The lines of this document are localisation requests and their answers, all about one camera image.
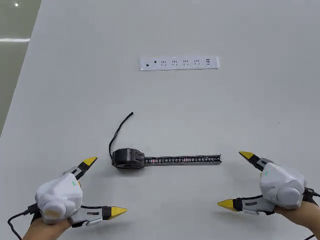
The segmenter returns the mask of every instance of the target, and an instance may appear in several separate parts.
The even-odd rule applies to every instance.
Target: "white table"
[[[5,221],[36,189],[86,157],[84,203],[128,208],[71,229],[74,240],[301,240],[281,216],[219,208],[259,192],[238,151],[300,170],[320,191],[318,0],[43,0],[0,138]],[[219,70],[138,70],[139,56],[218,55]],[[219,166],[154,166],[124,174],[114,150],[149,156],[222,153]],[[14,220],[23,234],[30,218]]]

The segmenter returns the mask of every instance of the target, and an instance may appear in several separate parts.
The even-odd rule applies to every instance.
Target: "power strip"
[[[217,56],[141,57],[139,63],[141,71],[218,69],[220,67]]]

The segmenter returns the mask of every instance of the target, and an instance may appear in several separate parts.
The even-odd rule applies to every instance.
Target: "gray floor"
[[[41,0],[0,1],[0,135]]]

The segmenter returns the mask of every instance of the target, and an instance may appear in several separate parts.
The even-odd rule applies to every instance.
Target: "cable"
[[[307,237],[306,239],[304,239],[304,240],[312,239],[314,236],[315,236],[315,235],[313,234],[313,235],[311,235],[311,236],[308,236],[308,237]]]
[[[119,133],[122,125],[123,125],[123,124],[125,123],[125,121],[127,121],[128,118],[130,118],[133,114],[134,114],[134,112],[131,112],[131,113],[120,123],[118,129],[115,131],[114,136],[113,136],[112,140],[111,140],[110,143],[109,143],[109,155],[110,155],[110,158],[112,158],[112,154],[111,154],[111,146],[112,146],[112,143],[113,143],[114,140],[116,139],[116,137],[117,137],[117,135],[118,135],[118,133]]]
[[[14,216],[12,216],[12,217],[10,217],[9,220],[7,221],[8,225],[9,225],[10,228],[11,228],[11,231],[14,233],[14,235],[17,236],[17,238],[18,238],[19,240],[22,240],[22,238],[21,238],[21,236],[19,235],[19,233],[17,233],[17,231],[15,230],[15,228],[14,228],[13,224],[11,223],[11,221],[12,221],[13,219],[16,219],[16,218],[20,217],[20,216],[25,216],[25,215],[27,215],[27,214],[35,214],[35,213],[38,212],[38,211],[39,211],[38,204],[35,203],[35,204],[33,204],[33,205],[28,206],[28,209],[27,209],[27,210],[25,210],[25,211],[23,211],[23,212],[21,212],[21,213],[19,213],[19,214],[16,214],[16,215],[14,215]]]
[[[21,213],[19,213],[19,214],[17,214],[17,215],[14,215],[14,216],[10,217],[9,220],[8,220],[8,222],[7,222],[7,223],[9,224],[12,232],[14,233],[14,235],[17,236],[17,238],[18,238],[19,240],[22,240],[22,238],[21,238],[21,236],[19,235],[19,233],[17,233],[17,231],[15,230],[15,228],[14,228],[14,226],[12,225],[11,221],[12,221],[13,219],[15,219],[15,218],[18,218],[18,217],[22,216],[22,215],[25,216],[25,215],[27,215],[28,213],[29,213],[28,210],[26,210],[26,211],[24,211],[24,212],[21,212]]]

